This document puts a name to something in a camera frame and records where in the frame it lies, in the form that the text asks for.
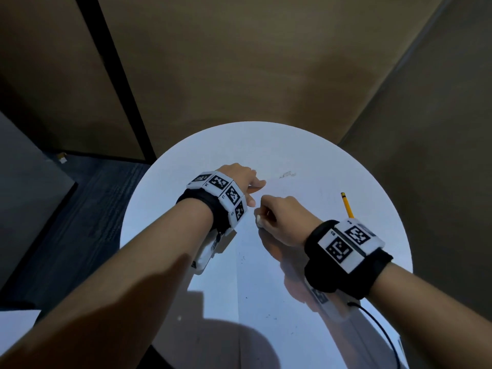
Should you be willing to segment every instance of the black cable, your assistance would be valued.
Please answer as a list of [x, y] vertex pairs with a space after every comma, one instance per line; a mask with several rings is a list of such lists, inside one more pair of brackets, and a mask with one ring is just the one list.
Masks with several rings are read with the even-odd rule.
[[362, 307], [360, 304], [357, 304], [357, 303], [354, 303], [354, 302], [348, 302], [347, 303], [348, 306], [354, 306], [354, 307], [357, 307], [359, 308], [360, 310], [363, 310], [367, 316], [371, 317], [372, 318], [372, 321], [374, 321], [378, 326], [379, 326], [379, 329], [381, 329], [381, 331], [383, 331], [384, 333], [384, 336], [386, 337], [386, 339], [388, 340], [388, 342], [390, 342], [390, 346], [391, 348], [393, 348], [393, 352], [395, 353], [395, 358], [397, 360], [397, 369], [400, 369], [402, 367], [401, 363], [400, 363], [400, 360], [399, 360], [399, 357], [398, 357], [398, 354], [397, 354], [397, 350], [395, 349], [395, 346], [393, 345], [393, 342], [391, 342], [391, 339], [389, 337], [389, 335], [386, 333], [386, 330], [384, 330], [384, 328], [381, 326], [381, 324], [374, 318], [373, 315], [371, 315], [364, 307]]

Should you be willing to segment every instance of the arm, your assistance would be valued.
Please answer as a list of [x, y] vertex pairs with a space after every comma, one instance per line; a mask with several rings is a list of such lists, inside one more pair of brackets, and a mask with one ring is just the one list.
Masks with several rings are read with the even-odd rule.
[[[219, 170], [243, 191], [265, 184], [238, 164]], [[254, 205], [249, 195], [247, 201]], [[5, 353], [0, 368], [135, 368], [212, 223], [200, 200], [176, 204]]]
[[[257, 225], [289, 246], [304, 246], [322, 221], [293, 197], [264, 195]], [[492, 367], [492, 323], [395, 264], [367, 298], [432, 362], [448, 369]]]
[[390, 263], [367, 299], [438, 367], [492, 367], [492, 323]]

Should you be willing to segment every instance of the white table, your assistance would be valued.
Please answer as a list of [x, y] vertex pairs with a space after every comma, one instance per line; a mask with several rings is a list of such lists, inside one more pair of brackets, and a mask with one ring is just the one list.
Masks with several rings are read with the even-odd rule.
[[[333, 143], [299, 128], [268, 122], [219, 125], [170, 148], [149, 168], [135, 189], [123, 220], [120, 247], [169, 210], [197, 173], [234, 162], [254, 168], [260, 179], [296, 174], [314, 177], [320, 183], [336, 180], [347, 193], [356, 217], [375, 233], [384, 233], [385, 250], [393, 255], [395, 263], [412, 272], [403, 224], [374, 177]], [[189, 282], [190, 278], [191, 274], [154, 342], [157, 350], [177, 369], [199, 367], [199, 363], [203, 367], [204, 362], [218, 360], [211, 347], [205, 347], [208, 356], [189, 354], [196, 352], [194, 344], [201, 344], [194, 338], [190, 341], [189, 337], [199, 337], [200, 332], [207, 331], [209, 324], [204, 321], [216, 320], [220, 331], [229, 335], [223, 342], [231, 344], [228, 352], [233, 356], [238, 353], [237, 345], [231, 343], [236, 334], [231, 327], [239, 319], [234, 240], [209, 262], [201, 276], [194, 276]], [[220, 364], [215, 362], [210, 367]]]

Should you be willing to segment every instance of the forearm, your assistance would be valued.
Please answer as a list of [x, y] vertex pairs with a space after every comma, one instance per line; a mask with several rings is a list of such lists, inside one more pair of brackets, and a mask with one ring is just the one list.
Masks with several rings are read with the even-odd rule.
[[367, 298], [439, 367], [492, 367], [492, 324], [403, 268], [385, 267]]
[[0, 366], [136, 367], [212, 222], [204, 203], [181, 201], [77, 287]]

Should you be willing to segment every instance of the brown wall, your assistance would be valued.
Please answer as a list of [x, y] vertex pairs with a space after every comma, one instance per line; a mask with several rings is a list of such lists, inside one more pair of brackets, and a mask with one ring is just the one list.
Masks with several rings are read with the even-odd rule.
[[99, 0], [157, 156], [264, 120], [338, 142], [441, 0]]
[[0, 108], [42, 148], [142, 159], [75, 0], [2, 0]]
[[453, 0], [341, 144], [395, 204], [415, 274], [489, 320], [491, 36], [492, 0]]

